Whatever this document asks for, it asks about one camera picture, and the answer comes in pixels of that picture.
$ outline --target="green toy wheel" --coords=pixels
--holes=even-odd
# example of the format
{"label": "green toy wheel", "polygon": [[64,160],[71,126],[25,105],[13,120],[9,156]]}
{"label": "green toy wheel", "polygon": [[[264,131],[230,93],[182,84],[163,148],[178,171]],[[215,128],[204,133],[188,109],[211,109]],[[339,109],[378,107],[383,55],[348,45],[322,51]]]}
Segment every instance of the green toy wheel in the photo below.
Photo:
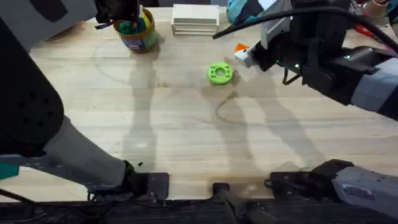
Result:
{"label": "green toy wheel", "polygon": [[225,62],[211,64],[207,70],[207,78],[214,85],[228,84],[232,75],[232,68]]}

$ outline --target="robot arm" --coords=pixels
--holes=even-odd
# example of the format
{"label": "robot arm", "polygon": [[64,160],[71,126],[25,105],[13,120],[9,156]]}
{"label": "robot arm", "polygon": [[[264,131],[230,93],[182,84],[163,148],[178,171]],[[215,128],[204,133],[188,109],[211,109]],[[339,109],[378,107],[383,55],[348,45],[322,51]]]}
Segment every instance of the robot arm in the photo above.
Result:
{"label": "robot arm", "polygon": [[[137,174],[130,163],[84,137],[64,115],[58,93],[27,53],[35,43],[95,15],[104,23],[135,21],[138,2],[31,0],[0,5],[0,162],[62,177],[94,194],[147,194],[148,175],[154,174]],[[165,199],[168,175],[160,176],[162,192],[156,196]]]}
{"label": "robot arm", "polygon": [[[259,2],[265,9],[262,16],[292,8],[334,6],[348,11],[349,7],[349,1],[340,0]],[[261,40],[235,53],[241,64],[258,65],[263,71],[277,64],[285,68],[285,85],[301,77],[303,85],[339,103],[398,120],[396,54],[370,47],[343,48],[350,21],[333,14],[308,14],[264,22],[260,27]],[[296,76],[288,80],[288,71]]]}
{"label": "robot arm", "polygon": [[398,218],[398,178],[332,159],[310,172],[272,172],[266,186],[276,199],[328,198]]}

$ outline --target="stack of wooden blocks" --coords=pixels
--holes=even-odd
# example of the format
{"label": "stack of wooden blocks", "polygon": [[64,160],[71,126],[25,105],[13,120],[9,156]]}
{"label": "stack of wooden blocks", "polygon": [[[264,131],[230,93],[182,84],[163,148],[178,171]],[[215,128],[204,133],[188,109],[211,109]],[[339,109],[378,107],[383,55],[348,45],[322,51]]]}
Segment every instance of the stack of wooden blocks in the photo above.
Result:
{"label": "stack of wooden blocks", "polygon": [[173,35],[214,35],[220,25],[219,6],[174,4]]}

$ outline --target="wooden surface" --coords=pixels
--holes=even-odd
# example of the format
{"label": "wooden surface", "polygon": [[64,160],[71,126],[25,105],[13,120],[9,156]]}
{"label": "wooden surface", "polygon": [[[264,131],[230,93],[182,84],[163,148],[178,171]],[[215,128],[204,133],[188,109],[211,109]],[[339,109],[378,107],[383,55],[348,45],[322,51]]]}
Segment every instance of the wooden surface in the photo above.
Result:
{"label": "wooden surface", "polygon": [[[218,40],[174,37],[171,8],[150,10],[160,39],[152,53],[132,54],[112,28],[95,30],[91,20],[69,37],[39,44],[31,56],[77,128],[139,172],[168,172],[170,198],[209,197],[217,181],[246,197],[270,197],[262,184],[269,172],[334,158],[398,175],[397,122],[342,106],[300,82],[283,86],[279,67],[263,73],[237,65],[234,46],[255,43],[258,27]],[[225,9],[220,19],[227,27]],[[380,47],[354,32],[346,45]],[[211,86],[206,69],[220,61],[236,78]],[[34,200],[85,200],[84,187],[27,168],[0,187]]]}

